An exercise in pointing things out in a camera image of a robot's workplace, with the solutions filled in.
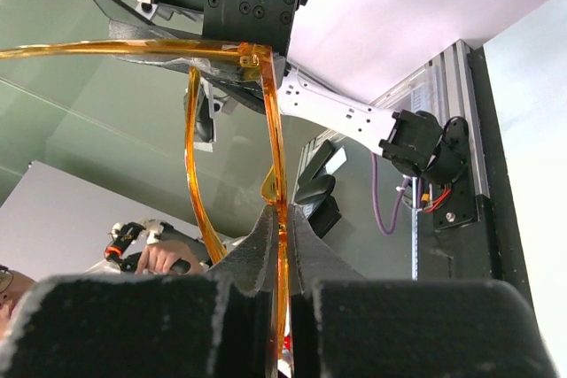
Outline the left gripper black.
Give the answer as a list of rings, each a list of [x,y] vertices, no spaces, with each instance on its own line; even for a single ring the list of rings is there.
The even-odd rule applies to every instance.
[[[140,0],[176,12],[189,12],[202,19],[202,35],[159,26],[135,25],[110,20],[113,40],[169,42],[177,48],[208,48],[204,54],[117,54],[119,60],[187,73],[200,71],[196,143],[215,143],[215,114],[222,112],[229,97],[244,107],[266,112],[259,64],[253,56],[267,45],[273,52],[289,51],[296,10],[308,0]],[[216,95],[215,89],[225,95]]]

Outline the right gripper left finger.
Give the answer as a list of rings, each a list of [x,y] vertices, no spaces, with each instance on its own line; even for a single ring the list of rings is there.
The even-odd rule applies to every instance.
[[[275,377],[278,214],[204,274],[38,282],[1,342],[4,377]]]

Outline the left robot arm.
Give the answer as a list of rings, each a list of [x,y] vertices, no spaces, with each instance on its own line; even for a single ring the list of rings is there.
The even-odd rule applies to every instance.
[[[285,64],[296,10],[307,0],[137,0],[145,13],[163,7],[201,18],[206,39],[267,45]],[[279,110],[331,128],[392,162],[403,174],[438,185],[462,178],[467,159],[449,131],[428,112],[378,109],[322,89],[288,65],[276,74]]]

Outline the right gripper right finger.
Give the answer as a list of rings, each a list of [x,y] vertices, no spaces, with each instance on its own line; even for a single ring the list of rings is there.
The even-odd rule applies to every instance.
[[[371,280],[288,208],[296,377],[554,377],[531,307],[499,280]]]

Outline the operator hand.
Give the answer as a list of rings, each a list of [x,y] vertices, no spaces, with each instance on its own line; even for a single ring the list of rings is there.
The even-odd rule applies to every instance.
[[[172,267],[177,260],[190,263],[189,274],[205,272],[189,246],[179,241],[160,241],[145,245],[135,274],[142,274],[144,271],[152,274],[173,274]]]

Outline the orange sunglasses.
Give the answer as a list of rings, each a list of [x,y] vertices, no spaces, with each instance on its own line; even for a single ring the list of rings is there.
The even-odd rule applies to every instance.
[[[284,348],[284,336],[286,315],[289,304],[289,280],[287,277],[286,266],[284,265],[287,249],[287,229],[284,224],[287,219],[287,183],[284,166],[284,143],[282,137],[282,127],[280,112],[277,103],[276,77],[272,56],[272,50],[265,45],[260,53],[253,56],[254,61],[259,64],[261,82],[265,106],[267,107],[267,123],[273,165],[270,174],[275,178],[275,195],[267,199],[269,204],[276,206],[278,218],[278,228],[276,236],[278,241],[278,251],[276,257],[276,358],[282,357]],[[1,58],[31,58],[40,56],[55,55],[79,55],[79,54],[141,54],[141,53],[192,53],[204,54],[208,48],[197,48],[195,50],[181,47],[177,48],[169,42],[153,40],[134,40],[134,41],[85,41],[61,43],[52,45],[28,45],[18,48],[2,50]],[[197,114],[197,95],[200,82],[200,71],[192,66],[189,70],[189,100],[188,111],[186,113],[185,128],[185,152],[184,161],[187,174],[187,184],[190,190],[190,199],[197,216],[199,229],[203,232],[207,253],[211,260],[217,264],[227,256],[226,249],[222,246],[221,240],[214,230],[210,220],[206,215],[205,207],[202,204],[196,165],[193,157],[194,151],[194,131]]]

